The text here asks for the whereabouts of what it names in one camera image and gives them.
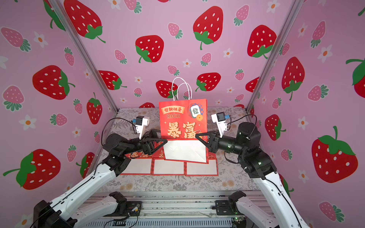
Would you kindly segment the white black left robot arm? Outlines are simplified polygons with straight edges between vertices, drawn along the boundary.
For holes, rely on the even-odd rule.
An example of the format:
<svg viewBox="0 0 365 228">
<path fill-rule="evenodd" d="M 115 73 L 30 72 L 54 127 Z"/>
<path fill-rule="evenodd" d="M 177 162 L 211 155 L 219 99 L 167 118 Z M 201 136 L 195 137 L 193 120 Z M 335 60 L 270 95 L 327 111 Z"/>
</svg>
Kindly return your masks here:
<svg viewBox="0 0 365 228">
<path fill-rule="evenodd" d="M 86 178 L 50 202 L 42 200 L 34 207 L 34 228 L 82 228 L 86 224 L 116 211 L 122 212 L 125 197 L 114 192 L 106 199 L 83 207 L 97 190 L 118 177 L 129 165 L 127 154 L 143 152 L 152 155 L 160 150 L 168 140 L 162 139 L 156 129 L 145 133 L 142 138 L 127 140 L 118 135 L 107 137 L 103 149 L 108 156 L 96 166 Z"/>
</svg>

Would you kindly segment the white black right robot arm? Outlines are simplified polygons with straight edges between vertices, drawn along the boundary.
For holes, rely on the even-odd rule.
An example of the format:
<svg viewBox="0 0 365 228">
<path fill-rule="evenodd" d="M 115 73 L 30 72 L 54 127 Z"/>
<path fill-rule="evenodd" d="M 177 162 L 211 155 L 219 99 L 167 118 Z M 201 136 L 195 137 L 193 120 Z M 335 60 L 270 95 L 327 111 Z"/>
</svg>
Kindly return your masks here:
<svg viewBox="0 0 365 228">
<path fill-rule="evenodd" d="M 196 134 L 195 137 L 209 152 L 223 150 L 236 154 L 238 164 L 259 187 L 274 215 L 264 212 L 242 191 L 231 194 L 225 205 L 216 205 L 217 210 L 227 211 L 231 215 L 244 215 L 259 228 L 308 227 L 281 183 L 274 162 L 260 148 L 261 134 L 255 124 L 240 123 L 235 138 L 219 136 L 213 131 Z"/>
</svg>

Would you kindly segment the red paper gift bag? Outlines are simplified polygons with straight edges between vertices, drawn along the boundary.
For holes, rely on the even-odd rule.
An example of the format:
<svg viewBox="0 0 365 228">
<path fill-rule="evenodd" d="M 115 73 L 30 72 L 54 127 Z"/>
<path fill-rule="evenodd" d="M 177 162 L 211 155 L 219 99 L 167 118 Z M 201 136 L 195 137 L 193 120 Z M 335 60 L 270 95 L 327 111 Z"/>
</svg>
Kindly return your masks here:
<svg viewBox="0 0 365 228">
<path fill-rule="evenodd" d="M 121 175 L 151 175 L 152 174 L 152 161 L 151 156 L 136 152 L 127 154 L 127 158 L 131 161 L 127 168 L 121 173 Z"/>
</svg>

